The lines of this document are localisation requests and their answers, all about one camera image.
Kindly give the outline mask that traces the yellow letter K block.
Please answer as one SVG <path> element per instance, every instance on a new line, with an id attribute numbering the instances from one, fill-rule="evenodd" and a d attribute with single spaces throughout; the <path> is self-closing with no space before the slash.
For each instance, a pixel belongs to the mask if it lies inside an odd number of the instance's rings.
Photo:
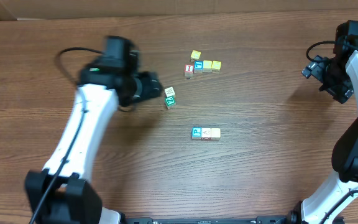
<path id="1" fill-rule="evenodd" d="M 211 128 L 211 140 L 220 140 L 220 138 L 221 138 L 221 129 Z"/>

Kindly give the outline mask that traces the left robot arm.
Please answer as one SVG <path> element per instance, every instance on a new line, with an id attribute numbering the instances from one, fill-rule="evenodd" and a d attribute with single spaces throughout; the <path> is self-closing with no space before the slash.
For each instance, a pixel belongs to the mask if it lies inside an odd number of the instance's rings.
<path id="1" fill-rule="evenodd" d="M 30 171 L 25 191 L 31 223 L 122 223 L 120 212 L 103 206 L 91 186 L 94 160 L 113 114 L 123 106 L 157 98 L 162 85 L 154 72 L 88 64 L 62 137 L 42 171 Z"/>

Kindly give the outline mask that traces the blue letter P block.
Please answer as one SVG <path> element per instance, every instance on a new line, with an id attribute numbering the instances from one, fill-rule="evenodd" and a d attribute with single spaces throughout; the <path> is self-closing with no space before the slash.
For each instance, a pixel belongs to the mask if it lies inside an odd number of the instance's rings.
<path id="1" fill-rule="evenodd" d="M 192 139 L 201 139 L 201 127 L 192 127 L 191 138 Z"/>

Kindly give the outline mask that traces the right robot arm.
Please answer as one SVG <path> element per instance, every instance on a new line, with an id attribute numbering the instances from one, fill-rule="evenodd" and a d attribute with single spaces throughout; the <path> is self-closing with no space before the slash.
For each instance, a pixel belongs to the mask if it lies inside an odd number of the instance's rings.
<path id="1" fill-rule="evenodd" d="M 354 96 L 358 111 L 358 21 L 338 25 L 331 43 L 334 57 L 310 58 L 302 74 L 320 81 L 319 90 L 340 103 Z M 331 165 L 329 177 L 280 223 L 343 223 L 338 215 L 358 197 L 358 116 L 335 144 Z"/>

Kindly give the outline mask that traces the white ice cream block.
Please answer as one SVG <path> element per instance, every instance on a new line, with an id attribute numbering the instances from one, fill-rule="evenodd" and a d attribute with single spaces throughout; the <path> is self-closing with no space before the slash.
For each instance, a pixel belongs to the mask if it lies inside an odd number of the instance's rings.
<path id="1" fill-rule="evenodd" d="M 211 128 L 201 128 L 201 138 L 202 140 L 211 139 Z"/>

